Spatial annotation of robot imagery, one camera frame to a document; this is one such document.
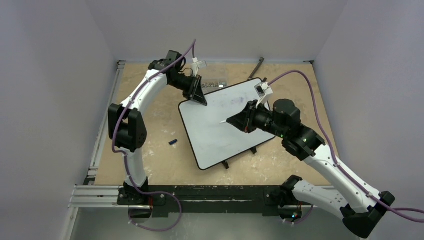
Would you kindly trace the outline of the white whiteboard black frame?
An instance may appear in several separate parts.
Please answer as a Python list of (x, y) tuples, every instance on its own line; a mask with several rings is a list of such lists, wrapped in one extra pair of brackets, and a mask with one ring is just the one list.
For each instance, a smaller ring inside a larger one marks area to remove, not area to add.
[(262, 130), (244, 133), (228, 123), (219, 124), (240, 113), (249, 101), (259, 99), (255, 86), (260, 82), (260, 78), (254, 78), (207, 93), (207, 106), (192, 100), (178, 105), (200, 170), (207, 170), (275, 138)]

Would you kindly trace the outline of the blue marker cap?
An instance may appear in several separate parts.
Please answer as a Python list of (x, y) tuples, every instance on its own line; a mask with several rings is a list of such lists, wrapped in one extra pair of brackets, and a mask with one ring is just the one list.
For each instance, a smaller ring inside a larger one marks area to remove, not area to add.
[(177, 142), (178, 142), (178, 140), (177, 139), (174, 139), (174, 140), (170, 141), (168, 144), (170, 146), (172, 146), (172, 145), (176, 144)]

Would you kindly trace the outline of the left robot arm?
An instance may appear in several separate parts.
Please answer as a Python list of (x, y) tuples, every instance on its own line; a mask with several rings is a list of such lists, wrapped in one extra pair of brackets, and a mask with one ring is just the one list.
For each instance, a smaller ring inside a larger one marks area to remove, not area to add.
[(143, 114), (154, 98), (166, 86), (172, 86), (181, 90), (185, 99), (207, 106), (202, 77), (198, 75), (198, 71), (207, 64), (196, 57), (192, 60), (191, 73), (185, 75), (187, 59), (183, 54), (170, 50), (165, 58), (149, 64), (144, 78), (125, 100), (108, 107), (108, 134), (112, 140), (112, 151), (122, 155), (126, 174), (119, 190), (118, 205), (143, 205), (151, 199), (142, 146), (148, 136)]

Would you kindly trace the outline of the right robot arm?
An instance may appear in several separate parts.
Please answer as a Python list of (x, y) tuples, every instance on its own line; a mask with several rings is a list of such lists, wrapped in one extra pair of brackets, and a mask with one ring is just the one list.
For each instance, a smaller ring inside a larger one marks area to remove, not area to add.
[(257, 100), (227, 118), (226, 123), (244, 133), (262, 130), (282, 139), (292, 156), (319, 172), (335, 188), (329, 192), (299, 176), (291, 175), (279, 190), (270, 194), (283, 207), (295, 201), (309, 203), (341, 219), (354, 235), (366, 239), (388, 211), (395, 197), (379, 191), (353, 173), (313, 129), (301, 123), (301, 111), (289, 99), (279, 99), (269, 110)]

